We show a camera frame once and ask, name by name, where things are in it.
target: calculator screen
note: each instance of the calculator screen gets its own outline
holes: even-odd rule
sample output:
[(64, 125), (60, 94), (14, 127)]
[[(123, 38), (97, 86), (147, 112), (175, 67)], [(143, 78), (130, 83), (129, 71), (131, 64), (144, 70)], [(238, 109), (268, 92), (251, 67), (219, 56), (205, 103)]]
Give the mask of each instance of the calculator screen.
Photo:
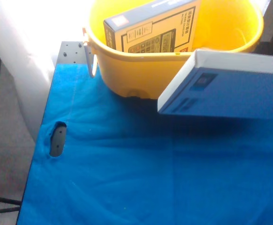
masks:
[(129, 53), (172, 53), (174, 52), (176, 29), (152, 37), (128, 49)]

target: floor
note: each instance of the floor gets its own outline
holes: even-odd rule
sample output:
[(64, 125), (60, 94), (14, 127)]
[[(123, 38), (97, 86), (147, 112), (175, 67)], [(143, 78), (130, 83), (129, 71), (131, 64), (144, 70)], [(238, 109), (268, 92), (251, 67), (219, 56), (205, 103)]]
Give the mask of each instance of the floor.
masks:
[[(22, 199), (34, 145), (20, 113), (13, 78), (2, 65), (0, 73), (0, 197)], [(10, 205), (0, 203), (0, 208), (6, 207)], [(17, 214), (17, 212), (0, 214), (0, 225), (15, 225)]]

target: blue cloth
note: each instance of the blue cloth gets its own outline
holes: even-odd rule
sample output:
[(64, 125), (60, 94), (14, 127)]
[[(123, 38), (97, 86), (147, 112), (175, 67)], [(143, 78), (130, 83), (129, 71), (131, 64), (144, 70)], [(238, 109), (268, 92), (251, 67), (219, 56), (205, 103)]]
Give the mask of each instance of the blue cloth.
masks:
[[(273, 225), (273, 120), (165, 116), (156, 104), (59, 64), (18, 225)], [(53, 158), (58, 121), (67, 136)]]

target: yellow plastic basket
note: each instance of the yellow plastic basket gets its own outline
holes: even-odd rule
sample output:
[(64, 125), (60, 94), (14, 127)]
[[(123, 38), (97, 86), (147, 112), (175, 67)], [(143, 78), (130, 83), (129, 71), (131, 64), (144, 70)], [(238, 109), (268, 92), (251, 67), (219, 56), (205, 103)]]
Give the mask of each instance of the yellow plastic basket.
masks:
[[(103, 20), (151, 0), (96, 0), (86, 32), (97, 55), (102, 79), (123, 97), (157, 99), (192, 54), (125, 53), (106, 46)], [(263, 32), (264, 20), (250, 0), (202, 0), (193, 50), (210, 48), (228, 52), (251, 52)]]

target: bucket handle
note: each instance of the bucket handle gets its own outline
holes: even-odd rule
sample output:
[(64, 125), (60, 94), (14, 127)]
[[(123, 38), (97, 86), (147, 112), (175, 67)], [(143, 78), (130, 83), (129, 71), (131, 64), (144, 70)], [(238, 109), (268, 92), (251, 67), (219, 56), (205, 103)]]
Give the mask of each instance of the bucket handle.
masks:
[(94, 78), (98, 68), (97, 55), (95, 54), (93, 55), (91, 53), (91, 44), (89, 42), (89, 36), (86, 33), (86, 29), (82, 28), (82, 31), (83, 31), (83, 46), (84, 46), (84, 51), (86, 56), (86, 62), (88, 65), (89, 75), (91, 78)]

